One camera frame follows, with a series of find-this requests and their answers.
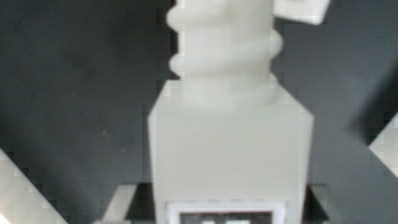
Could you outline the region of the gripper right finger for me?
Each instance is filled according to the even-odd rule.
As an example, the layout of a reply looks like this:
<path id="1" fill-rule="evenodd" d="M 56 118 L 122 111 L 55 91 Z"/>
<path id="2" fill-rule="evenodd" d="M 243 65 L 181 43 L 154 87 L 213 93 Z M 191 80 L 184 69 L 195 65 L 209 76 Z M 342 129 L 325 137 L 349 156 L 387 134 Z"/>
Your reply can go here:
<path id="1" fill-rule="evenodd" d="M 339 208 L 337 199 L 333 197 L 328 186 L 325 184 L 312 184 L 309 186 L 309 189 L 319 204 L 323 214 L 326 216 L 321 224 L 355 224 Z"/>

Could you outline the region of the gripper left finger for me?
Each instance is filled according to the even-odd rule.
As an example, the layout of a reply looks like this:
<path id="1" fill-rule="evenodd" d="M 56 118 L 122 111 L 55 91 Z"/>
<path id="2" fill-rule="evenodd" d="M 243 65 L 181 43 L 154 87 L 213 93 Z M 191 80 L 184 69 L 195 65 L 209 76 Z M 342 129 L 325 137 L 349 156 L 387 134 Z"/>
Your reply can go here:
<path id="1" fill-rule="evenodd" d="M 136 186 L 133 184 L 117 186 L 103 217 L 92 224 L 131 224 L 127 220 L 127 211 L 134 192 Z"/>

